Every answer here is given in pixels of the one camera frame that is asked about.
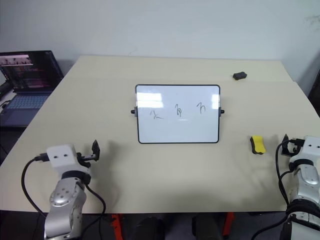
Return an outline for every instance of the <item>beige table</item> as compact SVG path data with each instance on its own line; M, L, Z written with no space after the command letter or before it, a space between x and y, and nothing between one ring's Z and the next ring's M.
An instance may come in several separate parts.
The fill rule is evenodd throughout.
M235 81L241 71L248 77ZM219 84L219 142L138 143L130 113L136 84ZM284 210L274 155L286 133L320 136L320 121L279 61L83 56L0 167L0 209L34 211L20 185L27 161L65 143L89 154L97 139L101 156L90 185L110 213ZM267 153L252 154L251 135L264 137ZM287 164L281 157L281 171ZM43 211L58 180L48 162L28 169L26 187ZM83 212L100 210L87 193Z

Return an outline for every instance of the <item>small whiteboard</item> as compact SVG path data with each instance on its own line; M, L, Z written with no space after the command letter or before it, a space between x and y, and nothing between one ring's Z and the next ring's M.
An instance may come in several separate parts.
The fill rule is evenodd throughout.
M141 144L219 141L218 85L138 84L135 97Z

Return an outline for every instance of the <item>black marker writing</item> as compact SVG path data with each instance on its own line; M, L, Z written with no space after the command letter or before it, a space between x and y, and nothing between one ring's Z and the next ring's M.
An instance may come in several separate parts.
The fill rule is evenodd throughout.
M202 105L202 102L199 102L197 104L197 107L200 106L200 114L202 114L202 110L206 111L206 107L204 105Z
M178 104L176 104L174 108L176 108L176 114L181 117L182 110L179 108Z
M153 113L153 119L164 119L163 117L159 117L158 114L156 114L155 110L152 110L150 112L150 115L152 115Z

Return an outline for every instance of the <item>electrical wire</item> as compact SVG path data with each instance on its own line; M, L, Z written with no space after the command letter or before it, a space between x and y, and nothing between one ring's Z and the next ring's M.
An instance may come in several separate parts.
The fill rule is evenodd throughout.
M286 175L286 174L289 174L289 173L292 173L292 171L285 171L284 173L280 174L280 170L279 170L279 149L280 147L283 145L283 144L287 144L289 143L290 140L285 140L283 142L281 142L277 147L276 147L276 150L275 150L275 169L276 169L276 175L278 177L278 186L279 186L279 190L286 202L287 205L289 205L289 200L288 200L288 196L287 196L287 193L286 193L286 190L285 190L285 187L284 187L284 184L282 182L282 178ZM270 230L270 229L273 229L281 224L283 224L288 218L288 215L286 214L285 217L283 219L281 219L281 221L275 223L275 224L272 224L270 226L267 226L267 227L264 227L260 230L258 230L251 238L251 240L254 240L259 234L267 231L267 230Z
M0 104L0 107L6 103L9 103L11 100L7 100L7 101L4 101L3 103Z
M83 239L86 231L87 231L93 224L95 224L97 221L99 221L99 236L100 236L100 239L102 240L101 218L103 217L103 215L104 215L105 212L106 212L106 203L105 203L105 201L103 200L103 198L102 198L101 196L99 196L96 192L94 192L94 191L89 187L88 184L86 184L85 187L86 187L86 189L88 189L88 191L89 191L90 193L92 193L96 198L98 198L98 199L101 201L102 206L103 206L103 210L102 210L102 212L100 213L99 217L98 217L96 220L94 220L94 221L91 222L88 226L85 227L85 229L82 231L82 236L81 236L81 238Z
M37 229L38 229L38 223L39 223L40 216L41 216L41 214L38 213L38 217L36 218L35 228L34 228L33 233L32 233L32 238L31 238L32 240L35 239L35 234L36 234Z
M285 190L285 187L284 187L284 184L282 183L282 177L280 175L280 170L279 170L279 149L280 147L283 145L283 144L287 144L289 143L290 140L286 140L286 141L283 141L281 142L277 147L276 147L276 150L275 150L275 169L276 169L276 175L278 177L278 185L279 185L279 190L285 200L285 203L287 205L289 205L289 200L288 200L288 196L287 196L287 193L286 193L286 190Z
M263 233L263 232L265 232L265 231L267 231L267 230L269 230L269 229L273 229L273 228L275 228L275 227L278 227L279 225L283 224L283 223L287 220L287 218L288 218L288 215L286 214L286 215L284 216L284 218L281 219L279 222L277 222L277 223L275 223L275 224L272 224L272 225L270 225L270 226L266 226L266 227L260 229L259 231L257 231L257 232L252 236L251 240L254 240L259 234L261 234L261 233Z
M35 202L31 199L30 195L28 194L27 192L27 189L26 189L26 185L25 185L25 178L26 178L26 172L27 172L27 169L29 167L30 164L32 164L35 160L32 159L30 161L27 162L27 164L24 166L24 169L22 171L22 175L21 175L21 187L22 187L22 190L23 190L23 193L26 197L26 199L28 199L29 203L44 217L46 218L46 215L44 214L43 211L41 211L41 209L35 204Z

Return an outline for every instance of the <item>yellow sponge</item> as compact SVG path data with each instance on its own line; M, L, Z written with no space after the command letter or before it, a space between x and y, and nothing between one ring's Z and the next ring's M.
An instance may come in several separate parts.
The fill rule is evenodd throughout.
M264 145L264 139L262 136L253 135L250 138L250 142L252 145L252 152L254 154L264 154L266 152L266 148Z

